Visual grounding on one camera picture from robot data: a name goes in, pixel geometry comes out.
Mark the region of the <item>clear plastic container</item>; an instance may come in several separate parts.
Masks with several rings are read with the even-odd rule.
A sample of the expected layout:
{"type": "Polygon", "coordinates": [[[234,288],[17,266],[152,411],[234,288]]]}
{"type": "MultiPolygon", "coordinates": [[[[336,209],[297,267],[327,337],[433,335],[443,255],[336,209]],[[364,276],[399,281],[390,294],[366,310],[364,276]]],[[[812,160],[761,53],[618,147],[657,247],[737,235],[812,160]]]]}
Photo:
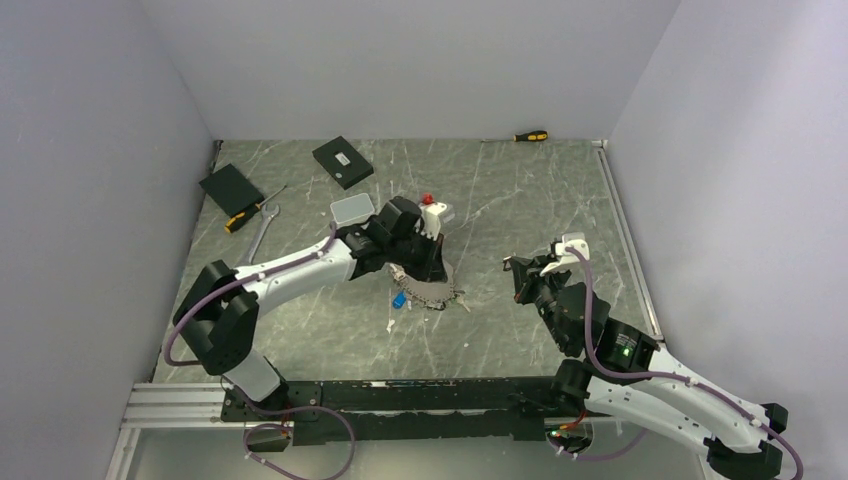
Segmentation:
{"type": "Polygon", "coordinates": [[[368,193],[359,193],[330,204],[333,221],[338,228],[366,222],[375,206],[368,193]]]}

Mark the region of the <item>yellow black screwdriver left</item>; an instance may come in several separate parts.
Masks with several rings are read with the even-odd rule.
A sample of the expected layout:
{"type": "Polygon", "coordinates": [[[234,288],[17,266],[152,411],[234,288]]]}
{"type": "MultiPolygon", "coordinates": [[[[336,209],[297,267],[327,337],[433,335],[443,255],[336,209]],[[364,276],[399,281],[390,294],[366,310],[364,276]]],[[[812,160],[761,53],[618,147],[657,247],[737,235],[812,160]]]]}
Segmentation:
{"type": "Polygon", "coordinates": [[[271,199],[283,192],[286,188],[287,184],[284,184],[280,189],[261,202],[245,208],[242,212],[230,218],[225,224],[225,231],[232,234],[243,228],[251,220],[251,218],[261,210],[262,207],[264,207],[271,199]]]}

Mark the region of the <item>plain black box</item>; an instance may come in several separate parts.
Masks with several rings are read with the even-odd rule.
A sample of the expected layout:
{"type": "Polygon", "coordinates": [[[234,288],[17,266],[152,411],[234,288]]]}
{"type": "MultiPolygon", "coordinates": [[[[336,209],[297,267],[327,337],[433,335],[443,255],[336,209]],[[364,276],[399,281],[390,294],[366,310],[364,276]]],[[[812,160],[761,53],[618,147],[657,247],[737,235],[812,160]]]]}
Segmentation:
{"type": "Polygon", "coordinates": [[[231,164],[208,175],[199,185],[229,217],[235,217],[265,199],[262,192],[231,164]]]}

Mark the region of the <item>large silver wrench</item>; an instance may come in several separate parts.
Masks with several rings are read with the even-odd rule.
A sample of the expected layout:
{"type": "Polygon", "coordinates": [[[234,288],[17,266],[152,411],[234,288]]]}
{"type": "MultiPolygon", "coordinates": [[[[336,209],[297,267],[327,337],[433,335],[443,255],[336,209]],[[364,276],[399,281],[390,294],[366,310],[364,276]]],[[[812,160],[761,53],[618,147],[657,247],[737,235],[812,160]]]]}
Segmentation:
{"type": "Polygon", "coordinates": [[[277,204],[264,205],[260,209],[261,223],[254,234],[248,249],[236,262],[237,267],[252,265],[259,246],[268,230],[271,222],[279,215],[280,207],[277,204]]]}

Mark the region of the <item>yellow black screwdriver far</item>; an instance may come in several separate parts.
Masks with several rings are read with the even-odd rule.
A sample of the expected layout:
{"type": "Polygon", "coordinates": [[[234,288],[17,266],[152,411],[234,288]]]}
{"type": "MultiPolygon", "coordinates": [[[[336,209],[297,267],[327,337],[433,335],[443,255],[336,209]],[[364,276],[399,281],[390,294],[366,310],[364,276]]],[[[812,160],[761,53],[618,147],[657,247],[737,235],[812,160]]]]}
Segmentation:
{"type": "Polygon", "coordinates": [[[513,135],[511,138],[502,138],[502,139],[485,139],[482,140],[482,143],[500,143],[500,142],[512,142],[512,143],[538,143],[544,142],[548,139],[549,134],[545,130],[535,130],[530,132],[524,132],[513,135]]]}

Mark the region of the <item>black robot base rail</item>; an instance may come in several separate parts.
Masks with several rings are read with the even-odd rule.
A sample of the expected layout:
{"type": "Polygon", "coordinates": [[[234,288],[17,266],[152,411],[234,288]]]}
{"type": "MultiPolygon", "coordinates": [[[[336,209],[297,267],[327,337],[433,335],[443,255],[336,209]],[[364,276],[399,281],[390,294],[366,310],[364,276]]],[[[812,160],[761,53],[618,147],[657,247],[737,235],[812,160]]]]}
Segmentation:
{"type": "Polygon", "coordinates": [[[226,393],[225,423],[284,422],[296,446],[328,442],[508,437],[542,441],[548,429],[575,420],[581,410],[556,396],[546,376],[291,381],[282,414],[252,410],[226,393]]]}

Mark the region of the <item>yellow black screwdriver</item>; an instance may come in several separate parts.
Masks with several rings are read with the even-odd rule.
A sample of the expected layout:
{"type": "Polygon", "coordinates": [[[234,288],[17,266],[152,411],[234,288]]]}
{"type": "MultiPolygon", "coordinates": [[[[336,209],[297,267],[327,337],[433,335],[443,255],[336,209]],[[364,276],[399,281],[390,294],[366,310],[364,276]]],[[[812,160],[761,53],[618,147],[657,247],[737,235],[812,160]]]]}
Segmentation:
{"type": "Polygon", "coordinates": [[[271,199],[283,192],[286,188],[287,184],[284,184],[280,189],[261,202],[245,208],[242,212],[230,218],[225,224],[225,231],[232,234],[243,228],[251,220],[251,218],[261,210],[262,207],[264,207],[271,199]]]}
{"type": "Polygon", "coordinates": [[[502,138],[502,139],[485,139],[482,140],[482,143],[500,143],[500,142],[512,142],[512,143],[538,143],[544,142],[548,139],[549,134],[545,130],[535,130],[530,132],[524,132],[513,135],[511,138],[502,138]]]}

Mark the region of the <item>black box with label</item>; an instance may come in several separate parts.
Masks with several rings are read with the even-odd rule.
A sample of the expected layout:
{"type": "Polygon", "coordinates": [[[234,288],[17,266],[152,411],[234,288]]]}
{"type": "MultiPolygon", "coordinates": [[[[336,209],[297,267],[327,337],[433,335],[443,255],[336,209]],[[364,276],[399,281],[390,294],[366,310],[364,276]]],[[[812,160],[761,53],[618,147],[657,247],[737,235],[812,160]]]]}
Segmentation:
{"type": "Polygon", "coordinates": [[[342,136],[319,146],[312,156],[343,190],[374,174],[373,165],[342,136]]]}

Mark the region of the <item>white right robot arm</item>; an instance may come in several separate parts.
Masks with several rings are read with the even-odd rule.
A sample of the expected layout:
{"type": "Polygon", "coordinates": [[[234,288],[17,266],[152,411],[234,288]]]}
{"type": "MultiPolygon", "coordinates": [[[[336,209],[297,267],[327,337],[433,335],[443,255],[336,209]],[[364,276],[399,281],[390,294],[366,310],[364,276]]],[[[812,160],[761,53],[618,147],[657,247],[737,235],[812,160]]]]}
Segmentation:
{"type": "Polygon", "coordinates": [[[510,256],[514,300],[535,307],[564,360],[551,401],[564,415],[617,417],[675,440],[726,479],[776,479],[783,456],[804,475],[783,437],[788,411],[746,401],[686,367],[659,341],[613,319],[591,286],[570,283],[562,258],[510,256]]]}

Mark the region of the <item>blue key tag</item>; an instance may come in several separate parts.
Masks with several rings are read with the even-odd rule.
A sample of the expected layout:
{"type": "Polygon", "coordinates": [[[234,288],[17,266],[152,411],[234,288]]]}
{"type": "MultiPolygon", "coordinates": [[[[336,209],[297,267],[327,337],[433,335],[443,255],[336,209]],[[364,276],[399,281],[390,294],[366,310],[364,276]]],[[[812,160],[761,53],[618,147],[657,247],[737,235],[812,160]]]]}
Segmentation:
{"type": "Polygon", "coordinates": [[[398,292],[395,297],[392,299],[391,305],[393,309],[399,310],[405,306],[407,302],[407,296],[404,292],[398,292]]]}

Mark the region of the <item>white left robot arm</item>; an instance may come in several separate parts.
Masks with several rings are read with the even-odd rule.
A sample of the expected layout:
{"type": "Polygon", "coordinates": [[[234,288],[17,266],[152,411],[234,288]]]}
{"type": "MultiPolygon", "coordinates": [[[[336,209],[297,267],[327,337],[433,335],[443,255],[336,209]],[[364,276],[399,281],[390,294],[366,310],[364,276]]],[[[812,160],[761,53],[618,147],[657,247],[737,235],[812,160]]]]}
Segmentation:
{"type": "Polygon", "coordinates": [[[358,279],[389,266],[404,287],[434,286],[444,303],[454,291],[453,270],[442,257],[442,228],[453,218],[451,205],[396,196],[365,221],[332,224],[329,235],[296,253],[256,265],[208,264],[173,318],[163,348],[174,367],[199,365],[234,385],[248,407],[264,420],[279,417],[288,403],[282,374],[253,346],[257,322],[302,295],[358,279]],[[193,359],[177,360],[173,344],[182,339],[193,359]]]}

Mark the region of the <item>round metal keyring plate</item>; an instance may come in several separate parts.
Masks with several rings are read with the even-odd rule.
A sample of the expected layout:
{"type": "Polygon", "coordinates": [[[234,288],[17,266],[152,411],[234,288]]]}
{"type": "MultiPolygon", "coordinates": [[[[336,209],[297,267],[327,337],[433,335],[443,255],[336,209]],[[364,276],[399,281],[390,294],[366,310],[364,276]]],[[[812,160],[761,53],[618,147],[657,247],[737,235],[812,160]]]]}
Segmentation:
{"type": "Polygon", "coordinates": [[[399,265],[389,263],[388,272],[395,284],[406,296],[417,301],[425,308],[444,310],[447,304],[464,294],[455,281],[455,269],[447,261],[443,262],[446,272],[445,281],[425,282],[413,279],[399,265]]]}

